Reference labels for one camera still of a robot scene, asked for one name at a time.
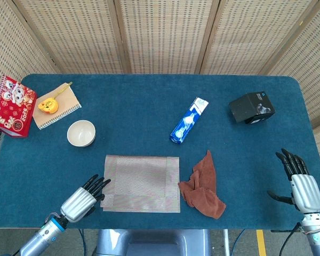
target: blue packaging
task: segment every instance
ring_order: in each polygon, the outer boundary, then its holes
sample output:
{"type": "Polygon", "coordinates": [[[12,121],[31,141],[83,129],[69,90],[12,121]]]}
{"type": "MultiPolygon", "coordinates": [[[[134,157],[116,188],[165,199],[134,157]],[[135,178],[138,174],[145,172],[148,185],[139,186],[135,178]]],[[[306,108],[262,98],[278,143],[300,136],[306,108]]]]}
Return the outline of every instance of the blue packaging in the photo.
{"type": "Polygon", "coordinates": [[[170,139],[174,143],[181,144],[183,142],[208,104],[209,103],[206,100],[198,97],[193,101],[189,110],[185,113],[170,135],[170,139]]]}

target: red notebook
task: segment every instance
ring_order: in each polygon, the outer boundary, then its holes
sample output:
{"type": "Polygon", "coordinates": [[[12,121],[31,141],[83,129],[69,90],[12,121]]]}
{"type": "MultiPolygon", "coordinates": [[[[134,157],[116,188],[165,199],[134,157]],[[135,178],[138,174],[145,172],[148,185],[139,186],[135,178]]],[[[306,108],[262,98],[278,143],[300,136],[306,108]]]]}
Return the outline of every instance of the red notebook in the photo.
{"type": "Polygon", "coordinates": [[[12,137],[27,137],[37,94],[16,80],[0,81],[0,130],[12,137]]]}

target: yellow toy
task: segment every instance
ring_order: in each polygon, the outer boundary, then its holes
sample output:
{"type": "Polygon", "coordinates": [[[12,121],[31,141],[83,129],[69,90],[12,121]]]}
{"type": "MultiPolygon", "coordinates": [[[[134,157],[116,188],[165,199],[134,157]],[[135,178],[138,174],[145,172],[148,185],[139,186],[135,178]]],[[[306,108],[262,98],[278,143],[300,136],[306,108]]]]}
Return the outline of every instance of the yellow toy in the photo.
{"type": "Polygon", "coordinates": [[[72,85],[73,83],[70,82],[68,83],[67,86],[65,86],[61,91],[59,91],[55,97],[53,98],[47,98],[46,100],[44,100],[42,103],[40,103],[38,105],[38,108],[48,114],[53,114],[56,113],[58,110],[58,102],[55,100],[55,98],[60,95],[63,91],[65,91],[70,85],[72,85]]]}

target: white bowl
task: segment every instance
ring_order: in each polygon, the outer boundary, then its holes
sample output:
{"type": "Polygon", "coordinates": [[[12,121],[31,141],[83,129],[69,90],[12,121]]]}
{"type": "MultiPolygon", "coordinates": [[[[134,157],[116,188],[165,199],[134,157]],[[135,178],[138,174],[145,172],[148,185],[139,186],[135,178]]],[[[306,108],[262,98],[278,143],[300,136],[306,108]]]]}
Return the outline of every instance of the white bowl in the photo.
{"type": "Polygon", "coordinates": [[[95,126],[87,120],[74,122],[68,129],[68,141],[76,147],[86,147],[95,139],[95,126]]]}

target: yellow floor line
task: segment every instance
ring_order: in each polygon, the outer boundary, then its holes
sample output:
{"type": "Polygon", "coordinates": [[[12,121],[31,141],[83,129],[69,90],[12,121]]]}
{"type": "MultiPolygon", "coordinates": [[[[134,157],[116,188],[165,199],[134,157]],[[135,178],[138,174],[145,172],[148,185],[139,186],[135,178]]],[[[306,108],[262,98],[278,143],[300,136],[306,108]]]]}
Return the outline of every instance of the yellow floor line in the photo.
{"type": "Polygon", "coordinates": [[[258,244],[258,253],[260,256],[267,256],[265,238],[263,236],[263,230],[256,230],[257,235],[257,244],[258,244]]]}

